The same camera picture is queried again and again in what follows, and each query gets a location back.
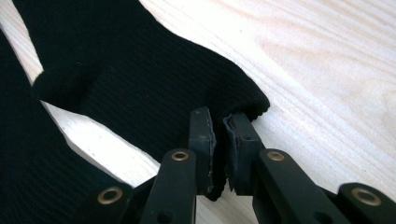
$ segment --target knit fabric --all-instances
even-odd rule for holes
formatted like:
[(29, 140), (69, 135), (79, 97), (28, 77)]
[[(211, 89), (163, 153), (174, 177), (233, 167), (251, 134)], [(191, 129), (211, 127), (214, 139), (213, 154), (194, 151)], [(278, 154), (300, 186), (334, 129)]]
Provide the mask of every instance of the knit fabric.
[(68, 147), (2, 33), (0, 74), (0, 223), (70, 223), (115, 180)]
[(44, 66), (35, 97), (99, 121), (157, 161), (185, 147), (190, 112), (207, 106), (222, 191), (222, 119), (240, 111), (255, 119), (269, 107), (239, 67), (170, 33), (136, 0), (14, 3)]

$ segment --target wooden surface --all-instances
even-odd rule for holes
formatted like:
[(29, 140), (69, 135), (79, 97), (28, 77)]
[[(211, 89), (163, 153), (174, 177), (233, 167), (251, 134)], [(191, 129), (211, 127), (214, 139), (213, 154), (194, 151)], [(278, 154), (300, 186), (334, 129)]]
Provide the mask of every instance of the wooden surface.
[[(33, 81), (42, 70), (10, 0), (0, 24)], [(268, 96), (254, 121), (267, 147), (287, 151), (319, 186), (371, 185), (396, 201), (396, 2), (155, 1), (166, 28), (244, 69)], [(159, 163), (93, 120), (45, 107), (69, 146), (136, 186)], [(199, 197), (197, 223), (256, 223), (250, 197)]]

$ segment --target black cloth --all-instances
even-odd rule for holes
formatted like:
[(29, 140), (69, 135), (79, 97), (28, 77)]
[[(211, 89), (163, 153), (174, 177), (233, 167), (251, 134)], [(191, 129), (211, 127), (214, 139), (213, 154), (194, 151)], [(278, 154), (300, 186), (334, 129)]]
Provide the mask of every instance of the black cloth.
[(70, 223), (115, 180), (66, 144), (0, 34), (0, 223)]
[(136, 0), (14, 0), (44, 72), (37, 99), (106, 125), (155, 160), (184, 147), (190, 112), (214, 121), (215, 200), (223, 189), (222, 120), (269, 107), (244, 72), (217, 53), (170, 33)]

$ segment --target light wood tabletop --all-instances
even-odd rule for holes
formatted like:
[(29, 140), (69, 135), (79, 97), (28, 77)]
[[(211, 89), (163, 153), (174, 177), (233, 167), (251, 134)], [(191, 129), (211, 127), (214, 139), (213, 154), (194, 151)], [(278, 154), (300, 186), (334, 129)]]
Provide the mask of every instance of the light wood tabletop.
[[(42, 71), (10, 0), (0, 24), (31, 83)], [(253, 122), (319, 186), (370, 185), (396, 201), (396, 1), (155, 1), (167, 29), (239, 65), (271, 107)], [(94, 120), (44, 104), (69, 146), (131, 186), (159, 163)], [(251, 197), (198, 198), (197, 223), (257, 223)]]

